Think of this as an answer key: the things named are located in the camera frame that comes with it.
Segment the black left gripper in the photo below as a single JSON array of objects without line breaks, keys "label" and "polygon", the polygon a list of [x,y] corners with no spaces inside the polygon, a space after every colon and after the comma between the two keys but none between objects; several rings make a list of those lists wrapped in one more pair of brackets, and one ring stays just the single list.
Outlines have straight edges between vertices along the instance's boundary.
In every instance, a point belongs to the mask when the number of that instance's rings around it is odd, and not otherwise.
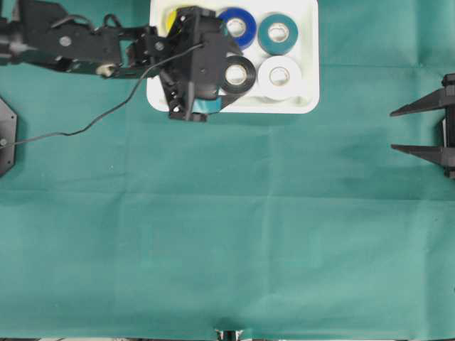
[{"label": "black left gripper", "polygon": [[237,55],[239,46],[216,12],[179,8],[166,43],[170,55],[159,76],[170,119],[207,121],[243,97],[220,95],[228,54]]}]

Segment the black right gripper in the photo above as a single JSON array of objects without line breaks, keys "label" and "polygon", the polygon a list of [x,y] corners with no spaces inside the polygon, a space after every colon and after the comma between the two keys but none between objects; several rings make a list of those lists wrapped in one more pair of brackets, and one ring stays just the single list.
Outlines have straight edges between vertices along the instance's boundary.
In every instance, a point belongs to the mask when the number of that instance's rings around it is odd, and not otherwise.
[{"label": "black right gripper", "polygon": [[434,91],[417,101],[406,104],[390,113],[391,117],[444,109],[442,120],[443,146],[406,146],[392,144],[391,148],[416,156],[444,168],[444,174],[454,179],[454,74],[442,80],[441,91]]}]

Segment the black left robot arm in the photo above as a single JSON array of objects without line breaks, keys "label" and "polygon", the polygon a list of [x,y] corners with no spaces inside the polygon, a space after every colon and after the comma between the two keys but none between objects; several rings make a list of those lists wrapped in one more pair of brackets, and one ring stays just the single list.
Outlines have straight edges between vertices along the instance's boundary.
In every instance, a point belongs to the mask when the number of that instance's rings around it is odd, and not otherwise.
[{"label": "black left robot arm", "polygon": [[205,121],[197,101],[216,102],[228,58],[242,50],[210,9],[179,9],[171,30],[126,27],[114,14],[101,26],[50,1],[17,1],[1,19],[1,64],[27,63],[105,79],[158,77],[171,119]]}]

